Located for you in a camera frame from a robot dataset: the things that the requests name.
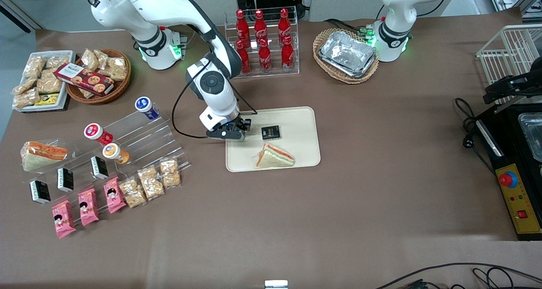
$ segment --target white tray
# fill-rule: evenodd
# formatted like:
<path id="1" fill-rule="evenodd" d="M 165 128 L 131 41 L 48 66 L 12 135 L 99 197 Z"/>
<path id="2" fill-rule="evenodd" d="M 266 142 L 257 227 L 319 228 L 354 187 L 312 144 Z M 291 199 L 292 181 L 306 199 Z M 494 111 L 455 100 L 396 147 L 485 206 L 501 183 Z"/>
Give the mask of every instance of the white tray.
<path id="1" fill-rule="evenodd" d="M 252 119 L 252 126 L 244 141 L 226 141 L 226 168 L 229 171 L 289 169 L 316 166 L 320 163 L 316 119 L 311 107 L 261 110 L 257 115 L 245 115 L 244 118 Z M 258 152 L 265 143 L 262 140 L 262 128 L 271 125 L 279 125 L 281 139 L 269 143 L 292 154 L 296 158 L 293 166 L 256 168 Z"/>
<path id="2" fill-rule="evenodd" d="M 46 51 L 46 52 L 35 52 L 30 54 L 29 57 L 46 57 L 47 59 L 51 57 L 62 57 L 62 56 L 68 56 L 70 62 L 75 61 L 75 53 L 74 51 L 64 50 L 64 51 Z M 23 83 L 27 78 L 23 76 L 21 78 L 21 83 Z M 24 108 L 15 108 L 16 111 L 19 112 L 36 112 L 36 111 L 53 111 L 53 110 L 60 110 L 64 108 L 64 104 L 66 103 L 66 98 L 68 97 L 68 91 L 66 90 L 66 83 L 62 82 L 62 86 L 60 86 L 60 92 L 58 94 L 58 100 L 56 101 L 56 104 L 48 104 L 45 106 L 27 106 Z"/>

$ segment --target red button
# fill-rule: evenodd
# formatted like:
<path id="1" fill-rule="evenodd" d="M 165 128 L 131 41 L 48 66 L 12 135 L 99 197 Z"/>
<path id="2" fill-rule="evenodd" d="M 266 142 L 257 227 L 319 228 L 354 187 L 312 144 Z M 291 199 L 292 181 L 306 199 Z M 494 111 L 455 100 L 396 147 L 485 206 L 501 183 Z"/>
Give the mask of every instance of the red button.
<path id="1" fill-rule="evenodd" d="M 512 176 L 507 174 L 507 173 L 503 173 L 502 175 L 500 175 L 499 176 L 499 181 L 504 186 L 510 186 L 514 182 L 514 180 L 512 179 Z"/>
<path id="2" fill-rule="evenodd" d="M 527 212 L 526 211 L 517 211 L 517 217 L 520 219 L 527 218 Z"/>

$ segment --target wicker basket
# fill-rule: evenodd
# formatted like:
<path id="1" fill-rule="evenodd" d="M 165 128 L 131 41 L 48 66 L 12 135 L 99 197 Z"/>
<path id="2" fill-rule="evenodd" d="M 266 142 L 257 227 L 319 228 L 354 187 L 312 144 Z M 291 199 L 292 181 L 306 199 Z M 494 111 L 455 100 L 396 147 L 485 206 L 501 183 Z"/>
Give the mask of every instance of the wicker basket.
<path id="1" fill-rule="evenodd" d="M 106 96 L 93 96 L 89 99 L 85 98 L 83 96 L 83 93 L 79 91 L 79 88 L 66 83 L 66 90 L 68 90 L 68 94 L 74 99 L 77 100 L 80 103 L 85 104 L 105 104 L 108 102 L 112 102 L 113 100 L 116 100 L 120 97 L 120 95 L 126 91 L 126 88 L 128 88 L 128 84 L 130 84 L 130 74 L 132 73 L 132 66 L 130 64 L 130 60 L 126 55 L 123 53 L 117 51 L 117 50 L 101 50 L 103 53 L 108 55 L 109 57 L 123 57 L 124 62 L 126 63 L 126 68 L 128 69 L 128 72 L 126 73 L 126 79 L 124 79 L 121 82 L 115 82 L 115 87 L 111 91 L 111 93 L 107 94 Z M 83 62 L 79 58 L 76 62 L 76 65 L 83 65 Z"/>
<path id="2" fill-rule="evenodd" d="M 329 30 L 325 30 L 316 37 L 316 39 L 314 40 L 314 43 L 312 44 L 312 52 L 313 52 L 314 59 L 320 65 L 320 67 L 322 67 L 322 69 L 326 71 L 326 73 L 328 73 L 331 77 L 335 78 L 338 81 L 341 81 L 347 84 L 358 84 L 358 83 L 362 83 L 366 81 L 367 79 L 369 79 L 369 77 L 371 77 L 371 75 L 374 74 L 374 71 L 376 71 L 376 69 L 378 68 L 378 56 L 371 64 L 371 67 L 369 67 L 369 69 L 362 76 L 362 78 L 353 78 L 347 75 L 345 72 L 342 72 L 340 69 L 337 69 L 336 67 L 323 61 L 322 59 L 320 59 L 320 57 L 318 57 L 318 50 L 327 41 L 327 38 L 329 38 L 329 35 L 331 35 L 331 33 L 333 32 L 338 32 L 338 31 L 344 31 L 348 35 L 352 36 L 352 38 L 360 40 L 360 41 L 362 40 L 360 36 L 347 30 L 341 30 L 340 28 L 331 28 Z"/>

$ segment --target aluminum foil container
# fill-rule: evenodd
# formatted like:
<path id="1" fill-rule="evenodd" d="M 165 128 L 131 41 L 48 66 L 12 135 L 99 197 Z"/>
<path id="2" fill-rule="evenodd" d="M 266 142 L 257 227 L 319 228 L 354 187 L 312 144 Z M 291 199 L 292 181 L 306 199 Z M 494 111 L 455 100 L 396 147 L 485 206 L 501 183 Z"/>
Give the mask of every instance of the aluminum foil container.
<path id="1" fill-rule="evenodd" d="M 333 32 L 318 51 L 320 58 L 354 78 L 361 78 L 376 59 L 374 47 L 344 31 Z"/>

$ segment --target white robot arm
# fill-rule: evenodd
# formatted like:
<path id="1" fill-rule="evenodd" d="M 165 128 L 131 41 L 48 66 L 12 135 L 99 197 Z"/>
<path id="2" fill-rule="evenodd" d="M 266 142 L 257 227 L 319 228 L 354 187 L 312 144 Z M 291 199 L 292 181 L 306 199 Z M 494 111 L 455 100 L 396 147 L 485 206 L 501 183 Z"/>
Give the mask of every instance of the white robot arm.
<path id="1" fill-rule="evenodd" d="M 241 58 L 217 30 L 205 12 L 192 0 L 99 0 L 91 6 L 94 17 L 107 27 L 123 28 L 155 69 L 167 69 L 178 59 L 169 51 L 174 32 L 157 25 L 189 25 L 206 41 L 211 52 L 186 71 L 186 81 L 207 109 L 200 119 L 207 136 L 243 140 L 250 120 L 239 117 L 239 107 L 228 79 L 241 71 Z"/>
<path id="2" fill-rule="evenodd" d="M 388 8 L 385 21 L 374 23 L 374 47 L 380 61 L 398 59 L 418 15 L 414 5 L 431 1 L 435 0 L 382 0 Z"/>

